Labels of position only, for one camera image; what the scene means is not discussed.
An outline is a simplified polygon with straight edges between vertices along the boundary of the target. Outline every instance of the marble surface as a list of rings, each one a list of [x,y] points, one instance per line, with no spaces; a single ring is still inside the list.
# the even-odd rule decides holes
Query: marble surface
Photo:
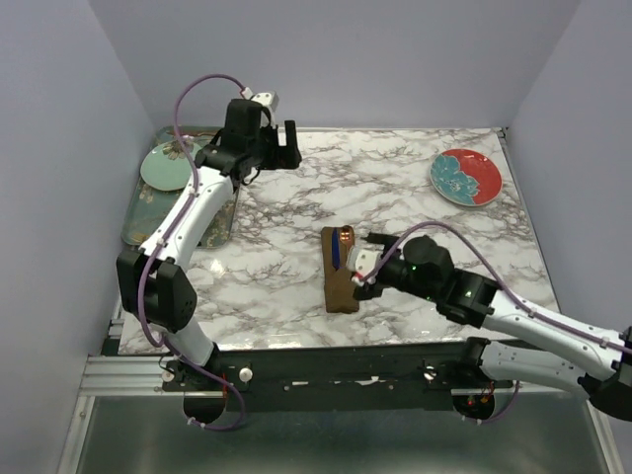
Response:
[[[324,307],[320,230],[352,225],[398,234],[423,220],[441,220],[471,239],[517,293],[556,309],[498,136],[490,129],[302,131],[300,169],[264,172],[242,190],[234,233],[219,249],[196,251],[188,271],[196,315],[223,350],[366,346],[460,341],[504,335],[447,321],[433,306],[389,289],[355,314]],[[493,160],[503,191],[478,208],[458,207],[433,188],[433,158],[470,148]],[[455,237],[431,230],[462,268],[484,273]],[[120,354],[157,350],[125,314]]]

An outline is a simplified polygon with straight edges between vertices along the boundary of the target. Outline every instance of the tray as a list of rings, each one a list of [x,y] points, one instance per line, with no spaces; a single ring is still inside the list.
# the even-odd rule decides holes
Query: tray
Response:
[[[182,133],[192,136],[196,143],[205,146],[219,127],[183,126]],[[175,139],[171,126],[165,126],[156,132],[151,147]],[[129,202],[125,222],[120,234],[123,242],[134,247],[142,244],[154,233],[160,223],[178,200],[182,190],[173,192],[158,191],[147,185],[142,178],[138,178],[136,189]],[[198,246],[203,249],[213,249],[224,245],[230,238],[233,226],[235,208],[239,191],[233,199],[227,202],[215,215],[204,232]]]

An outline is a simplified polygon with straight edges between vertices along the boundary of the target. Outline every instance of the white wall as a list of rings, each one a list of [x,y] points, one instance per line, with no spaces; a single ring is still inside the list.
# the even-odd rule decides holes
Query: white wall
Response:
[[[562,309],[621,330],[632,325],[630,25],[630,0],[585,0],[510,134]],[[613,427],[632,472],[632,424]]]
[[[0,472],[56,469],[152,125],[85,0],[2,1]]]
[[[577,0],[90,0],[156,126],[208,72],[303,126],[508,125]],[[183,122],[222,124],[229,84]]]

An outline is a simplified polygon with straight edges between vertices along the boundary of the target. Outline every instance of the black base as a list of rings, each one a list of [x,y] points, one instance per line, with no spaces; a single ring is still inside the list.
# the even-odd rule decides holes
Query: black base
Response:
[[[221,375],[243,395],[249,412],[355,411],[422,408],[451,411],[451,390],[483,389],[490,380],[472,365],[467,343],[415,344],[358,348],[234,351],[219,353]],[[175,373],[165,382],[167,392],[219,391],[222,387],[173,360]],[[252,369],[248,383],[239,379],[243,367]],[[509,388],[511,381],[497,381]],[[218,413],[222,399],[207,400],[208,414]],[[204,401],[195,402],[204,411]],[[238,411],[228,396],[228,411]]]

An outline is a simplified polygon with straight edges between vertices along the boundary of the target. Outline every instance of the robotic arm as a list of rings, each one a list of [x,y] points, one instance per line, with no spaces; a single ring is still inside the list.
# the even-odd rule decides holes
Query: robotic arm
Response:
[[[281,400],[277,395],[278,386],[284,386],[287,380],[319,380],[325,382],[328,389],[345,388],[354,397],[369,399],[373,396],[377,404],[383,404],[385,397],[379,387],[360,388],[355,383],[358,380],[355,377],[365,373],[366,367],[377,370],[377,366],[382,367],[382,373],[400,373],[396,376],[407,387],[412,387],[409,395],[398,395],[404,392],[394,390],[391,400],[397,395],[404,397],[399,399],[398,406],[418,406],[415,405],[419,403],[418,390],[424,379],[417,378],[419,354],[413,350],[393,357],[392,364],[388,357],[375,361],[370,356],[360,355],[359,351],[349,358],[336,354],[336,360],[329,364],[322,362],[326,357],[323,353],[309,350],[294,351],[293,355],[260,354],[262,362],[253,385],[250,382],[253,377],[251,355],[233,352],[220,361],[217,345],[202,332],[194,316],[197,295],[187,279],[186,269],[204,230],[240,186],[254,181],[246,181],[254,170],[256,178],[261,171],[296,169],[301,162],[293,121],[285,122],[286,144],[279,145],[275,123],[277,95],[270,92],[248,96],[251,97],[230,102],[224,127],[197,154],[197,186],[192,177],[172,211],[142,247],[125,250],[118,256],[123,308],[142,323],[141,301],[149,327],[161,333],[167,346],[195,365],[197,372],[212,374],[212,380],[217,379],[214,374],[225,377],[237,395],[240,392],[252,394],[253,388],[258,386],[259,393],[253,395],[249,403],[262,407],[262,400],[267,400],[268,405],[263,410],[270,408],[271,400],[284,407],[290,404],[295,409],[312,409],[326,398],[324,392],[318,391],[321,388],[301,381],[297,383],[301,384],[303,393],[314,393],[313,396]],[[434,225],[445,227],[440,223]],[[409,233],[400,238],[371,233],[367,242],[382,249],[353,248],[348,268],[355,272],[356,299],[379,297],[385,288],[395,288],[434,303],[438,312],[450,321],[505,333],[533,346],[533,349],[524,349],[510,343],[469,338],[467,343],[459,345],[463,351],[459,350],[460,356],[457,356],[455,352],[440,354],[437,348],[426,345],[428,354],[435,359],[445,357],[441,359],[445,364],[439,370],[440,377],[446,378],[436,393],[449,394],[450,388],[477,388],[490,381],[522,380],[586,397],[604,413],[632,421],[632,403],[629,402],[632,399],[632,328],[619,334],[580,323],[519,298],[491,267],[488,269],[495,279],[457,269],[447,249],[428,236],[413,238],[402,250],[398,249]],[[139,299],[143,271],[152,259]],[[284,359],[282,373],[274,357],[291,359]],[[235,367],[239,370],[240,366],[243,370],[236,373]],[[401,372],[403,366],[409,367],[405,373]],[[212,380],[195,379],[186,368],[179,376],[185,378],[177,380],[179,383],[174,383],[172,388],[166,383],[166,389],[201,392],[209,386],[217,388]],[[440,409],[446,409],[443,398],[429,397],[437,401]],[[337,407],[344,405],[340,397],[334,399]],[[349,406],[360,404],[354,399]]]
[[[450,321],[515,336],[537,348],[470,338],[459,370],[474,378],[559,388],[632,421],[632,328],[619,334],[538,306],[512,293],[499,277],[457,269],[448,250],[429,236],[409,240],[401,251],[403,239],[396,236],[371,233],[366,240],[383,250],[351,250],[347,266],[355,273],[356,299],[393,287],[431,301]]]
[[[217,345],[208,339],[194,316],[197,295],[185,271],[194,249],[217,211],[224,206],[253,170],[296,169],[301,161],[294,121],[285,122],[284,146],[278,143],[275,92],[234,99],[228,105],[224,127],[196,156],[194,177],[160,227],[138,250],[125,250],[117,259],[118,285],[125,311],[138,317],[138,288],[142,271],[155,249],[157,254],[144,285],[144,314],[150,327],[166,344],[192,363],[215,371]],[[191,205],[188,200],[194,195]],[[176,225],[168,239],[166,229]]]

